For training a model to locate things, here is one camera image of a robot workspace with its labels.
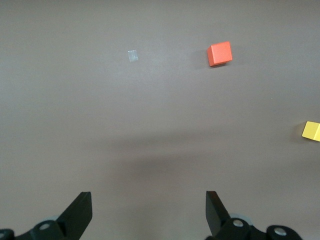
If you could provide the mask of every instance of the clear plastic piece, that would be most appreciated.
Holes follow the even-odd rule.
[[[131,62],[138,61],[137,50],[128,51],[128,55],[129,55],[129,61],[130,61],[130,63],[131,63]]]

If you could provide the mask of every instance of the cube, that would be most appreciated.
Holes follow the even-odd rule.
[[[212,44],[206,52],[211,67],[225,64],[232,60],[231,45],[229,41]]]
[[[307,121],[302,137],[320,142],[320,123]]]

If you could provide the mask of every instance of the yellow cube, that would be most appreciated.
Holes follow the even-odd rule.
[[[320,123],[307,121],[302,137],[320,142]]]

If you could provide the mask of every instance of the silver screw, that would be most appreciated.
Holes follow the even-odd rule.
[[[281,227],[276,227],[276,228],[274,229],[274,232],[275,232],[276,234],[280,235],[280,236],[286,236],[286,235],[287,235],[286,231],[285,231],[283,228],[281,228]]]
[[[244,223],[242,221],[236,219],[236,220],[233,221],[233,225],[235,225],[236,227],[241,228],[241,227],[244,226]]]
[[[40,230],[45,230],[45,229],[48,229],[50,227],[50,225],[48,223],[45,223],[45,224],[42,224],[39,229]]]

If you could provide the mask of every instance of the red cube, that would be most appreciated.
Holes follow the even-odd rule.
[[[209,65],[216,66],[232,60],[231,46],[229,41],[212,44],[207,50]]]

